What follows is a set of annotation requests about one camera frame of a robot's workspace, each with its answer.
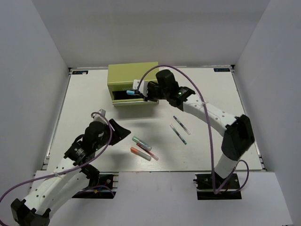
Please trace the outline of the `blue highlighter marker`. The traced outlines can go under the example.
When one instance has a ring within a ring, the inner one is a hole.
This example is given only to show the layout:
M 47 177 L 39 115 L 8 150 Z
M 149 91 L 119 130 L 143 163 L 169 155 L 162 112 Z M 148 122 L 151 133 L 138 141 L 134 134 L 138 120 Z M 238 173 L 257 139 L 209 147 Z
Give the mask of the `blue highlighter marker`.
M 128 95 L 135 96 L 135 91 L 133 91 L 133 90 L 127 90 L 126 93 L 127 93 Z

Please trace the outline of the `orange highlighter marker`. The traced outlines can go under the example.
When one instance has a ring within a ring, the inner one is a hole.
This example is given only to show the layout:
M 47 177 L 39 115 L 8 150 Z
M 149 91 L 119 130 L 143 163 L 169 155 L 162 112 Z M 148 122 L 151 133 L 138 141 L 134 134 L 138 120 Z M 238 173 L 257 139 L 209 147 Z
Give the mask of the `orange highlighter marker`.
M 147 154 L 145 154 L 145 153 L 139 151 L 138 149 L 136 149 L 136 148 L 134 148 L 134 147 L 131 147 L 131 148 L 130 148 L 130 151 L 131 151 L 132 153 L 134 153 L 134 154 L 136 154 L 136 155 L 138 155 L 138 156 L 140 156 L 140 157 L 142 157 L 142 158 L 148 160 L 148 161 L 151 161 L 151 157 L 150 157 L 149 155 L 147 155 Z

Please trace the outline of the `green metal drawer box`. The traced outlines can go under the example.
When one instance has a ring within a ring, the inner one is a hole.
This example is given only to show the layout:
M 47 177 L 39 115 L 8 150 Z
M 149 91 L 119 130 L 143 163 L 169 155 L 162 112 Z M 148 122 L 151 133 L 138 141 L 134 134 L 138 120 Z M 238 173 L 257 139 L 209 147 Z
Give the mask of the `green metal drawer box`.
M 158 62 L 111 64 L 108 66 L 107 86 L 112 104 L 117 106 L 147 105 L 154 102 L 145 102 L 142 98 L 127 94 L 132 90 L 133 81 L 140 80 Z

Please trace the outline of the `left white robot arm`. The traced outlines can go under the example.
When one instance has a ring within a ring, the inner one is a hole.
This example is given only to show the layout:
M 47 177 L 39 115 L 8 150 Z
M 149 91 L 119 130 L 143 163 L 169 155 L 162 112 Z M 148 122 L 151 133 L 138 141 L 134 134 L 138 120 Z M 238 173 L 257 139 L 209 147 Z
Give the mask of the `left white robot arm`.
M 54 177 L 46 178 L 29 195 L 11 203 L 15 222 L 20 226 L 49 225 L 51 217 L 65 202 L 79 191 L 99 184 L 100 172 L 89 164 L 95 153 L 107 145 L 115 145 L 130 133 L 113 119 L 108 123 L 91 122 L 64 153 Z

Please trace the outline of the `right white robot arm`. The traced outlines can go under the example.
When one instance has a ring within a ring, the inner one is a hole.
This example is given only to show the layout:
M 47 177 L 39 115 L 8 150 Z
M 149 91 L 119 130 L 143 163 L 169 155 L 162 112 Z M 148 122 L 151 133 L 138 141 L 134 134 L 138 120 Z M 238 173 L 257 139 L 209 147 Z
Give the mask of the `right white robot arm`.
M 209 129 L 215 129 L 222 136 L 222 155 L 217 164 L 212 164 L 212 181 L 216 187 L 225 187 L 239 160 L 255 141 L 249 117 L 234 116 L 205 102 L 196 89 L 179 86 L 168 69 L 157 72 L 156 79 L 156 82 L 134 80 L 135 95 L 144 101 L 166 100 L 171 106 L 207 123 Z

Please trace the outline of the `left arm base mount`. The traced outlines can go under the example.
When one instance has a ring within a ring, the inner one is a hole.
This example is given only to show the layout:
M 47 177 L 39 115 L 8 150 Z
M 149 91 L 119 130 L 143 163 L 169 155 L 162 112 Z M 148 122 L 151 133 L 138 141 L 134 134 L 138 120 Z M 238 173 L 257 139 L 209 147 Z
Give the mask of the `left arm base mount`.
M 89 189 L 85 188 L 76 193 L 73 199 L 113 199 L 118 188 L 119 174 L 106 172 L 99 174 L 98 183 Z

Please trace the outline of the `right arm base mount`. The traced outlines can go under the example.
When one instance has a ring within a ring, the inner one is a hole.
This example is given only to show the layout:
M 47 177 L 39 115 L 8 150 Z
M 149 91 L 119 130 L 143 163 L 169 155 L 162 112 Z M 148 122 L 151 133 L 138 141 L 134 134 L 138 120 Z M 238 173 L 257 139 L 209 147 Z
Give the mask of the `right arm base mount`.
M 211 174 L 196 174 L 193 179 L 197 189 L 197 199 L 199 201 L 215 201 L 215 200 L 241 200 L 241 192 L 234 191 L 240 188 L 238 176 L 234 173 L 227 184 L 218 194 L 214 194 L 212 186 Z

